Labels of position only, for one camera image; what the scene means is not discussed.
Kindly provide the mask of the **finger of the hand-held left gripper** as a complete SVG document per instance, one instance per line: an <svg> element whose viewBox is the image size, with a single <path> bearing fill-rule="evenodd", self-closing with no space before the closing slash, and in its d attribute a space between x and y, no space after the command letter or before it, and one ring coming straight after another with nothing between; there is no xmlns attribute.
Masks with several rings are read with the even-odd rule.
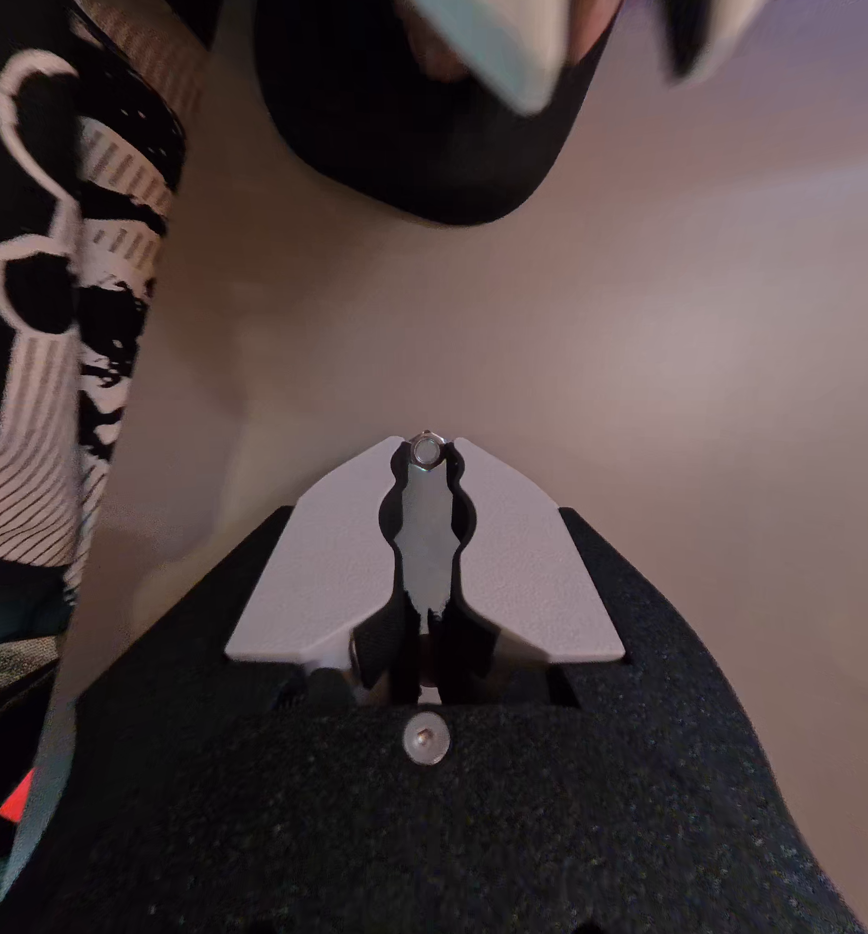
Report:
<svg viewBox="0 0 868 934"><path fill-rule="evenodd" d="M673 82L701 82L733 53L765 2L660 2Z"/></svg>

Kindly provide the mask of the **silver bolt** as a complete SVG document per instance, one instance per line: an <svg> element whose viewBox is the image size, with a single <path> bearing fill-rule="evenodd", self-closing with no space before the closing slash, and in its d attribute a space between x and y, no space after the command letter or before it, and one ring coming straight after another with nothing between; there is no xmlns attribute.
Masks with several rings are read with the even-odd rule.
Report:
<svg viewBox="0 0 868 934"><path fill-rule="evenodd" d="M446 441L432 430L422 430L408 441L408 462L422 473L434 471L446 457Z"/></svg>

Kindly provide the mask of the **person's left hand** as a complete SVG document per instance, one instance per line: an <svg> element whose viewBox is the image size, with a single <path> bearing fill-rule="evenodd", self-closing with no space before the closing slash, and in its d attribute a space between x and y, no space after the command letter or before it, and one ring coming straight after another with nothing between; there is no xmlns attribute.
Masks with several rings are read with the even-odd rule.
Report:
<svg viewBox="0 0 868 934"><path fill-rule="evenodd" d="M579 62L602 37L621 2L572 2L568 18L568 60Z"/></svg>

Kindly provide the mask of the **black white patterned pants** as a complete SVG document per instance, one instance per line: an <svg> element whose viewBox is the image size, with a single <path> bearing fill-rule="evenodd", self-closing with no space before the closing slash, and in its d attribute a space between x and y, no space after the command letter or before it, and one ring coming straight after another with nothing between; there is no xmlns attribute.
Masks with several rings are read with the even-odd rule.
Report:
<svg viewBox="0 0 868 934"><path fill-rule="evenodd" d="M72 614L220 2L68 2L79 345L26 340L0 448L0 642Z"/></svg>

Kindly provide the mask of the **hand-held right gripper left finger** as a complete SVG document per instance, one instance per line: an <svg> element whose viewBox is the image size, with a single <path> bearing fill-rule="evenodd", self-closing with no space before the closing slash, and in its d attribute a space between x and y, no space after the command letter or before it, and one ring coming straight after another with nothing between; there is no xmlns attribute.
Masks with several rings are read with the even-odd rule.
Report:
<svg viewBox="0 0 868 934"><path fill-rule="evenodd" d="M408 444L385 437L316 481L226 642L231 662L332 669L372 690L408 632L401 531Z"/></svg>

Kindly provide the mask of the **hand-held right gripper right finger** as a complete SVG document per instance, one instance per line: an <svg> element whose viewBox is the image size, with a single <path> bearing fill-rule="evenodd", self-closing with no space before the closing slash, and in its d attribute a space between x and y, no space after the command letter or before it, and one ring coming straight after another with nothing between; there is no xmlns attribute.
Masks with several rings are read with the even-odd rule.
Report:
<svg viewBox="0 0 868 934"><path fill-rule="evenodd" d="M625 648L556 503L464 437L446 446L448 598L434 623L443 690L517 671L616 664Z"/></svg>

